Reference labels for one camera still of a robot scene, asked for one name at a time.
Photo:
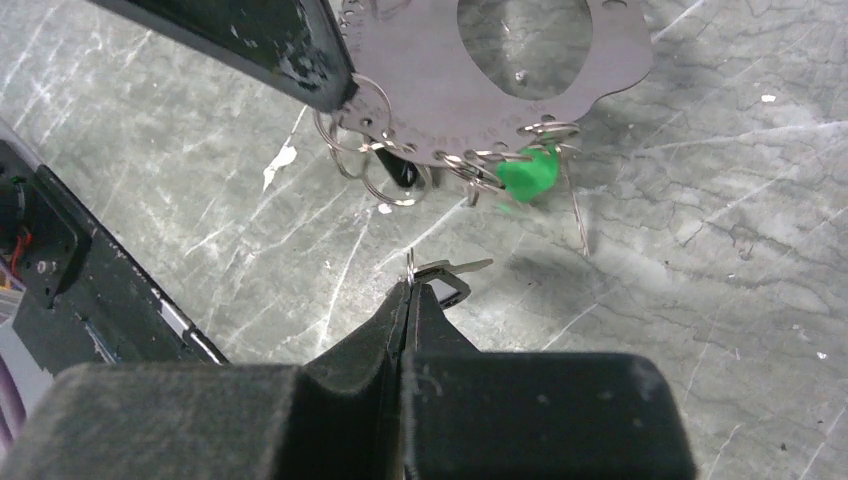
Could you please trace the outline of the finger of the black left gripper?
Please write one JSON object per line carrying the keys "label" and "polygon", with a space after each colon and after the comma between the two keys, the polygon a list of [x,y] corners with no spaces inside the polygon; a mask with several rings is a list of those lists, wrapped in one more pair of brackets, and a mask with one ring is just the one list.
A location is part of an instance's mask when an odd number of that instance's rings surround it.
{"label": "finger of the black left gripper", "polygon": [[356,93],[334,10],[323,0],[95,0],[322,113]]}

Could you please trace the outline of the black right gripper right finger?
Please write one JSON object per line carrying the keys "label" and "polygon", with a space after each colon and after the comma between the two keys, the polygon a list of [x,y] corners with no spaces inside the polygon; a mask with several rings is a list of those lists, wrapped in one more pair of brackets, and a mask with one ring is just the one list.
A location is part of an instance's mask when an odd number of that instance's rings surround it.
{"label": "black right gripper right finger", "polygon": [[617,352],[482,352],[412,289],[402,355],[410,479],[693,479],[657,366]]}

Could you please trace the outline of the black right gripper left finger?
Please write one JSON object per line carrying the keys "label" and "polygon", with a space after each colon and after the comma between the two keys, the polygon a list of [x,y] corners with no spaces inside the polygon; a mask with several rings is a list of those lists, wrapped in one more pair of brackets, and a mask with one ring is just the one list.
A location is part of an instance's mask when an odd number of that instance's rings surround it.
{"label": "black right gripper left finger", "polygon": [[5,479],[399,479],[383,407],[410,290],[304,365],[82,364],[7,451]]}

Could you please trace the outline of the round metal keyring plate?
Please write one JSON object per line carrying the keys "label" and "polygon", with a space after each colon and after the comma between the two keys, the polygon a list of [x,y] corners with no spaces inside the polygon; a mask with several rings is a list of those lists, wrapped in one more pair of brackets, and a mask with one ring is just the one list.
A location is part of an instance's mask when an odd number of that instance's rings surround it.
{"label": "round metal keyring plate", "polygon": [[342,33],[367,84],[341,125],[429,166],[520,149],[532,125],[579,120],[653,63],[638,1],[347,1]]}

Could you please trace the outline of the green key tag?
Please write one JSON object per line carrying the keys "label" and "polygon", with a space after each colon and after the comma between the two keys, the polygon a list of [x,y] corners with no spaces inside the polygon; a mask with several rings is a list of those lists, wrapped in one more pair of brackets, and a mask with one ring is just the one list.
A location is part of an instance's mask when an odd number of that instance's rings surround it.
{"label": "green key tag", "polygon": [[530,203],[558,182],[561,160],[554,146],[520,150],[529,161],[505,162],[495,169],[505,191],[519,203]]}

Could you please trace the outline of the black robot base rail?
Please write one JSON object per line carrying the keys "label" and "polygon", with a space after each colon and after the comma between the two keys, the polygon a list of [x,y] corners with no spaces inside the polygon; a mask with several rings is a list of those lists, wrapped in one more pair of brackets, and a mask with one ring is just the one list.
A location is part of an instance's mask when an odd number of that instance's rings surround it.
{"label": "black robot base rail", "polygon": [[89,362],[227,361],[7,122],[1,270],[23,296],[13,331],[52,375]]}

